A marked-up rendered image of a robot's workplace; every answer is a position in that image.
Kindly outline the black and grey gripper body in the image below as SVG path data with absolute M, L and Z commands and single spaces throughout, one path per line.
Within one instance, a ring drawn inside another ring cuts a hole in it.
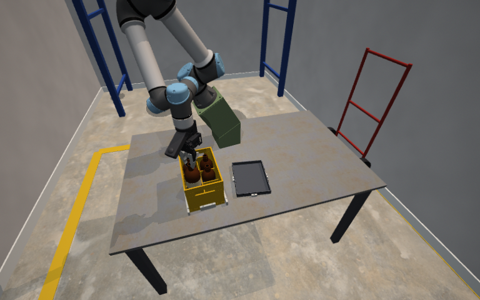
M 176 127 L 175 127 L 175 129 L 176 129 L 177 132 L 180 132 L 180 133 L 186 133 L 186 132 L 189 133 L 189 136 L 187 137 L 186 142 L 184 143 L 181 151 L 190 153 L 191 152 L 190 147 L 195 148 L 197 146 L 200 146 L 203 143 L 201 133 L 198 132 L 198 130 L 197 130 L 196 120 L 194 120 L 194 124 L 187 129 L 178 129 Z M 200 137 L 201 137 L 201 142 L 200 142 L 200 139 L 199 139 Z

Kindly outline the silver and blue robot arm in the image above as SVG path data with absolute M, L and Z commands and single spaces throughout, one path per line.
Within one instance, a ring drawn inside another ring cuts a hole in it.
M 204 109 L 217 98 L 217 92 L 207 83 L 225 73 L 220 55 L 206 49 L 177 9 L 176 0 L 117 0 L 116 13 L 150 95 L 148 109 L 154 114 L 170 109 L 176 128 L 190 128 L 194 124 L 191 102 Z M 177 74 L 179 83 L 168 87 L 145 33 L 144 19 L 149 15 L 161 21 L 195 61 L 194 65 L 184 65 Z M 188 132 L 176 131 L 165 155 L 176 159 L 188 136 Z

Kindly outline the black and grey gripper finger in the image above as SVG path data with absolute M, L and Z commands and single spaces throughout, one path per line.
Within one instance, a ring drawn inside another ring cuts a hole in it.
M 192 147 L 191 148 L 191 152 L 187 155 L 189 160 L 190 160 L 190 164 L 191 164 L 191 168 L 194 169 L 195 167 L 195 164 L 196 164 L 196 159 L 198 158 L 199 156 L 199 152 L 196 152 L 196 150 Z
M 189 154 L 189 153 L 184 152 L 184 151 L 180 151 L 180 153 L 179 153 L 180 158 L 182 159 L 183 163 L 184 163 L 186 166 L 188 166 L 188 165 L 187 165 L 187 163 L 188 163 L 188 162 L 187 162 L 188 154 Z

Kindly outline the brown glass bottle with beige label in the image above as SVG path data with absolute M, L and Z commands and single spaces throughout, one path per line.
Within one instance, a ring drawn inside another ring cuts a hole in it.
M 194 188 L 197 186 L 202 186 L 202 181 L 201 181 L 201 174 L 198 168 L 194 167 L 192 169 L 190 167 L 190 163 L 187 163 L 187 169 L 184 172 L 184 178 L 186 181 L 186 186 L 187 188 Z

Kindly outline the yellow crate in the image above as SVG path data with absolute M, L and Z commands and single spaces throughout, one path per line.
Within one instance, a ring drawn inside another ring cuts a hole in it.
M 182 175 L 182 183 L 184 188 L 184 193 L 186 195 L 187 204 L 189 207 L 189 211 L 194 212 L 200 210 L 200 206 L 216 203 L 217 205 L 224 204 L 224 183 L 219 171 L 216 159 L 212 151 L 206 150 L 198 150 L 199 154 L 204 153 L 207 154 L 208 158 L 212 161 L 213 169 L 216 175 L 216 179 L 212 181 L 203 182 L 202 180 L 202 172 L 200 169 L 200 162 L 203 159 L 202 156 L 196 159 L 196 167 L 199 169 L 201 174 L 201 181 L 202 186 L 192 187 L 187 189 L 184 172 L 183 172 L 183 161 L 179 158 L 180 168 L 181 168 L 181 175 Z M 215 161 L 214 161 L 215 160 Z M 183 181 L 184 178 L 184 181 Z M 203 191 L 204 190 L 204 191 Z

